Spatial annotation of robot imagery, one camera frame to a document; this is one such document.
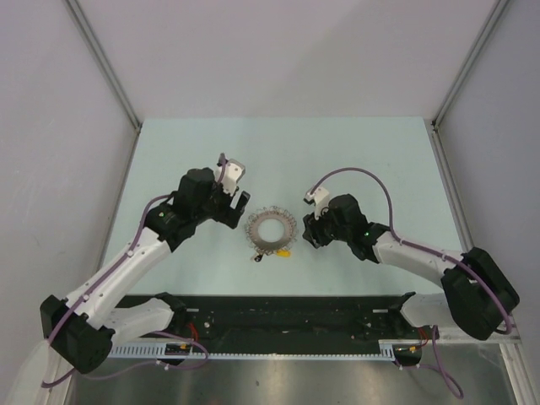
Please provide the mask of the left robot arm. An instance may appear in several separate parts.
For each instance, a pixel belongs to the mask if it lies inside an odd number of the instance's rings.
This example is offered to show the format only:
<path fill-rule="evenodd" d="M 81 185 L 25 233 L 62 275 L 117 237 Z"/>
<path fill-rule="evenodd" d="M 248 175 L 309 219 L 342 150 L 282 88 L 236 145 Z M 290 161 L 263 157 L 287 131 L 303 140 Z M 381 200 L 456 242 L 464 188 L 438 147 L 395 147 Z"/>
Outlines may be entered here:
<path fill-rule="evenodd" d="M 116 258 L 65 298 L 51 295 L 41 303 L 44 338 L 73 371 L 96 370 L 115 346 L 133 338 L 155 332 L 174 338 L 185 331 L 185 306 L 169 294 L 121 312 L 116 306 L 200 224 L 238 226 L 250 199 L 238 187 L 245 172 L 233 159 L 215 169 L 190 169 L 176 190 L 147 203 L 136 234 Z"/>

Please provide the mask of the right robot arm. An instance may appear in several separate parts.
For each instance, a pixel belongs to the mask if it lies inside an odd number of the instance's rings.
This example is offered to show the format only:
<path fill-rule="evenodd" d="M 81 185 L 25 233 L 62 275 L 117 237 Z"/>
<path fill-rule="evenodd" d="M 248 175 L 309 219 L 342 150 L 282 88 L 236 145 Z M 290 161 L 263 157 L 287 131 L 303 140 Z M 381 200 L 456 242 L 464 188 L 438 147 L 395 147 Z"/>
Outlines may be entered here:
<path fill-rule="evenodd" d="M 345 243 L 360 261 L 398 267 L 442 289 L 439 294 L 406 293 L 389 317 L 391 332 L 410 338 L 420 327 L 457 327 L 485 341 L 502 333 L 500 325 L 520 297 L 483 249 L 468 252 L 422 247 L 395 237 L 389 226 L 370 222 L 350 194 L 331 197 L 324 188 L 307 192 L 313 206 L 303 218 L 303 238 L 314 248 Z"/>

